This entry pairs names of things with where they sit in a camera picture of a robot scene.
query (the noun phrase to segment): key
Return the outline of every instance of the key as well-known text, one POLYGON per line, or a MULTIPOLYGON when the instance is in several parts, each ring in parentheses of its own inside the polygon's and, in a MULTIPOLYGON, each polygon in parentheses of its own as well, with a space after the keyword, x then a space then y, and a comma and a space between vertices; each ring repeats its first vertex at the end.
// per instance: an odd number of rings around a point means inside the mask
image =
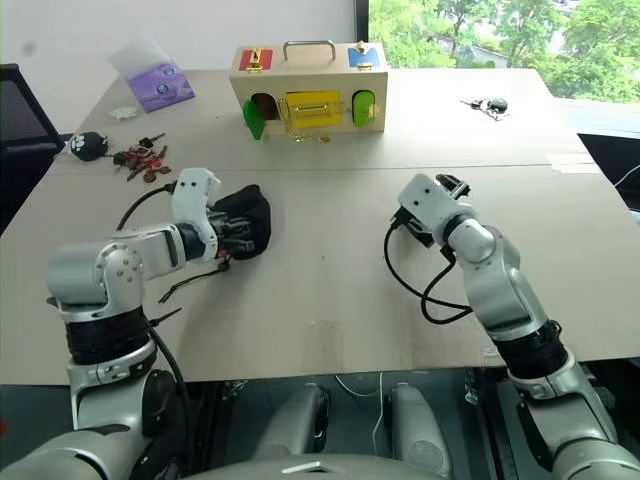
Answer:
POLYGON ((482 102, 484 100, 473 100, 472 102, 465 102, 464 100, 460 100, 465 105, 469 105, 473 110, 480 110, 482 107, 482 102))
POLYGON ((138 145, 140 145, 141 147, 144 148, 151 148, 153 147, 153 142, 155 142, 157 139, 162 138, 166 135, 166 133, 161 133, 160 135, 156 135, 155 137, 144 137, 141 138, 140 140, 138 140, 138 145))
POLYGON ((134 178, 136 178, 138 176, 138 174, 144 170, 144 166, 139 166, 136 167, 135 170, 133 170, 129 176, 127 177, 127 182, 130 182, 131 180, 133 180, 134 178))
POLYGON ((129 151, 127 151, 126 154, 130 157, 146 158, 153 155, 153 150, 143 147, 142 145, 136 145, 129 147, 129 151))
POLYGON ((144 177, 142 177, 142 180, 144 180, 146 183, 152 183, 156 181, 157 175, 156 173, 170 173, 171 169, 167 166, 161 167, 161 168, 147 168, 147 171, 144 172, 144 177))
POLYGON ((136 157, 129 157, 127 158, 127 160, 125 161, 125 165, 127 166, 127 168, 129 170, 135 170, 136 167, 140 164, 140 159, 136 158, 136 157))

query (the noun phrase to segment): yellow door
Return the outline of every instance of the yellow door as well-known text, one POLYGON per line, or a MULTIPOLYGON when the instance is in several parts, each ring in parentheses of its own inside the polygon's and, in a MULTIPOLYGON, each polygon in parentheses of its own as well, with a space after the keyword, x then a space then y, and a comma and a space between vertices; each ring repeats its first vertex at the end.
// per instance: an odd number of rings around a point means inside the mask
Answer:
POLYGON ((337 90, 287 93, 293 128, 340 125, 342 104, 337 90))

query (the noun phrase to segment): white wall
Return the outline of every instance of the white wall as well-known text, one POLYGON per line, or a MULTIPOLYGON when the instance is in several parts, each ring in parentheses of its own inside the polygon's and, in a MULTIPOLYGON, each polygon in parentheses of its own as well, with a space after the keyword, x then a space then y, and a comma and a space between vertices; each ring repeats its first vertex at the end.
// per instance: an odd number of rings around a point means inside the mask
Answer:
POLYGON ((106 57, 148 31, 185 69, 227 69, 242 45, 355 40, 354 0, 3 0, 2 63, 17 63, 58 131, 116 77, 106 57))

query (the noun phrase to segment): black key fob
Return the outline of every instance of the black key fob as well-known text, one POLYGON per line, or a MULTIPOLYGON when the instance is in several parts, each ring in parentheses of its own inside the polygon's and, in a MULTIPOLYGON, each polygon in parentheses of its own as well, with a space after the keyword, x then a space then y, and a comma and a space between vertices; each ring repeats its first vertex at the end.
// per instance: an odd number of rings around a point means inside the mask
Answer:
POLYGON ((494 98, 489 101, 487 108, 496 113, 504 113, 507 111, 507 101, 504 98, 494 98))
POLYGON ((71 139, 71 153, 85 162, 104 157, 108 148, 107 137, 97 132, 81 133, 71 139))

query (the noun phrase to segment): window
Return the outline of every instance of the window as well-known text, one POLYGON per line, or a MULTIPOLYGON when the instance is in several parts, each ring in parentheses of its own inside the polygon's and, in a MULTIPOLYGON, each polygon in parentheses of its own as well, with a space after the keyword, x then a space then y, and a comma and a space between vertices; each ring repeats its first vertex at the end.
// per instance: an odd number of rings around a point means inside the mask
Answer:
POLYGON ((562 98, 640 103, 640 0, 370 0, 394 68, 535 68, 562 98))

